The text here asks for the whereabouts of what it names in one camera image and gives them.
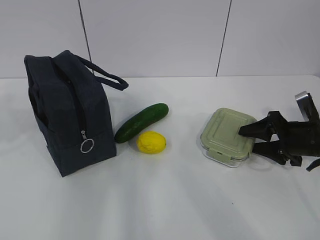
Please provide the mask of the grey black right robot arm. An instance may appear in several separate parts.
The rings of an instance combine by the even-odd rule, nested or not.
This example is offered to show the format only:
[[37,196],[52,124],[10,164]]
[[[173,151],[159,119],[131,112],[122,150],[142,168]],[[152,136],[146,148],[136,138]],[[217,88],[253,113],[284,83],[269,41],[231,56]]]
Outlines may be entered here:
[[300,167],[303,156],[320,157],[320,115],[310,93],[295,96],[304,121],[287,121],[279,111],[270,111],[260,121],[242,126],[238,134],[262,140],[252,153],[267,157],[280,165],[287,161]]

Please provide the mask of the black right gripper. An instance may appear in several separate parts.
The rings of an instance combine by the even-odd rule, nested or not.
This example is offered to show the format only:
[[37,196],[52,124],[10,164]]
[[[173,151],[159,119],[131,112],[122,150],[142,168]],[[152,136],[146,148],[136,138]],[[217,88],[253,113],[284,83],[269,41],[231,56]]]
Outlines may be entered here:
[[[279,111],[270,111],[267,116],[239,129],[238,134],[243,137],[266,141],[255,143],[253,154],[279,165],[285,165],[289,160],[297,167],[302,165],[303,156],[320,156],[320,116],[317,110],[308,110],[308,121],[304,122],[287,121]],[[270,141],[273,135],[271,129],[278,136],[277,141]]]

